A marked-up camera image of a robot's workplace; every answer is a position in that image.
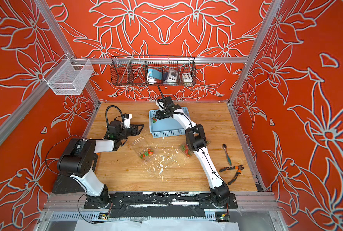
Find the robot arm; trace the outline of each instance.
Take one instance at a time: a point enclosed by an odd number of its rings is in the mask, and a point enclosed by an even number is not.
[[[117,108],[123,122],[116,118],[108,122],[107,112],[110,108]],[[61,174],[76,180],[86,191],[87,200],[98,208],[106,208],[109,205],[107,186],[100,182],[92,170],[93,155],[104,151],[116,151],[123,146],[129,136],[137,136],[144,125],[130,124],[131,114],[123,114],[116,106],[106,109],[107,131],[102,140],[79,139],[70,140],[61,158],[58,160],[57,169]]]
[[[224,206],[229,201],[230,191],[227,184],[221,179],[218,171],[210,158],[206,145],[206,136],[201,124],[193,122],[182,110],[181,106],[175,105],[170,96],[164,97],[159,86],[161,99],[156,105],[160,111],[156,112],[157,119],[173,117],[185,129],[185,141],[189,150],[197,156],[206,174],[211,191],[211,198],[217,207]]]

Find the white paper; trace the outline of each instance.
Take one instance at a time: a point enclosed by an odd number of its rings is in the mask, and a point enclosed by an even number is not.
[[[177,219],[151,219],[147,221],[109,221],[89,224],[78,220],[75,231],[239,231],[238,223],[218,223],[216,221],[184,221]]]

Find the black cable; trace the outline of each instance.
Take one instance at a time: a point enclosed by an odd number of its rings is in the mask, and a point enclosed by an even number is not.
[[[77,202],[77,205],[78,205],[78,213],[79,213],[80,217],[81,217],[83,220],[85,220],[85,221],[88,222],[89,224],[94,225],[94,223],[89,222],[89,221],[87,221],[86,219],[84,219],[84,217],[81,215],[81,213],[80,213],[80,211],[79,211],[79,201],[80,201],[80,198],[81,198],[82,196],[84,196],[84,195],[85,195],[85,193],[84,193],[83,195],[81,195],[81,196],[79,197],[79,199],[78,199],[78,202]]]
[[[188,118],[188,116],[186,116],[184,113],[181,113],[181,112],[172,112],[171,114],[179,114],[179,115],[184,115],[186,118],[187,118],[187,120],[190,122],[190,125],[191,125],[191,127],[192,127],[192,122],[191,122],[191,120]]]
[[[223,182],[225,182],[222,178],[220,178],[218,175],[216,175],[216,172],[212,169],[212,167],[211,167],[209,161],[207,161],[207,163],[209,164],[212,173],[213,173],[217,178],[219,178],[220,180],[222,180]]]
[[[204,198],[201,198],[201,197],[196,197],[196,198],[201,199],[203,201],[211,201],[212,200],[211,198],[210,199],[204,199]]]
[[[202,149],[201,149],[201,151],[202,151],[202,154],[203,154],[203,155],[205,156],[205,158],[206,158],[205,152],[204,152]],[[218,175],[216,175],[216,172],[212,169],[212,167],[211,167],[209,161],[207,161],[207,163],[209,164],[212,173],[213,173],[217,178],[219,178],[222,182],[225,182],[222,178],[220,178]],[[227,211],[228,211],[228,204],[230,204],[230,202],[231,202],[231,198],[228,197],[228,203],[227,203],[227,206],[226,206],[226,210],[227,210]]]
[[[122,118],[122,121],[123,121],[123,123],[124,123],[123,113],[122,113],[122,111],[120,110],[120,108],[118,108],[118,107],[115,106],[115,105],[110,105],[110,106],[108,106],[108,107],[106,108],[106,112],[105,112],[105,114],[104,114],[104,117],[105,117],[105,119],[106,119],[106,127],[107,127],[106,134],[105,134],[104,137],[103,137],[104,139],[106,139],[107,136],[109,135],[109,119],[107,118],[107,113],[108,113],[108,111],[109,111],[110,108],[116,108],[116,109],[120,112],[120,117]]]
[[[59,176],[66,176],[66,175],[62,175],[62,174],[56,173],[56,172],[54,172],[52,169],[49,168],[49,166],[48,166],[48,164],[47,164],[47,156],[48,156],[49,152],[50,152],[56,145],[58,145],[59,143],[65,141],[65,140],[67,140],[68,138],[73,137],[73,136],[77,136],[77,137],[80,137],[80,138],[83,138],[83,139],[87,139],[87,138],[82,137],[82,136],[79,136],[79,135],[71,135],[71,136],[69,136],[69,137],[66,137],[66,138],[63,139],[62,141],[59,141],[59,142],[58,142],[57,144],[55,144],[54,146],[52,146],[52,147],[48,150],[48,152],[47,152],[47,154],[46,154],[46,158],[44,159],[44,162],[45,162],[47,168],[49,169],[49,171],[55,173],[56,175],[59,175]],[[83,186],[83,187],[85,188],[85,191],[87,191],[87,188],[86,188],[83,184],[80,183],[80,185]]]

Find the clear plastic container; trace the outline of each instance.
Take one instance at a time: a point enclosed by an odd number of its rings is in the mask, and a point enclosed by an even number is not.
[[[191,157],[193,155],[193,152],[191,150],[188,149],[187,143],[184,142],[183,144],[181,144],[179,146],[179,149],[187,156],[187,157]]]
[[[151,147],[144,137],[140,137],[131,143],[131,147],[137,158],[146,162],[155,155],[155,148]]]

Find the black wire basket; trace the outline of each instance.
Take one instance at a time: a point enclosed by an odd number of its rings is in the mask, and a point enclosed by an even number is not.
[[[110,66],[111,83],[115,86],[193,86],[196,84],[196,65],[194,57],[162,56],[162,55],[132,55],[113,56]],[[149,68],[156,69],[162,76],[172,69],[177,71],[174,83],[155,79],[154,84],[147,81]],[[184,82],[183,74],[190,73],[192,82]]]

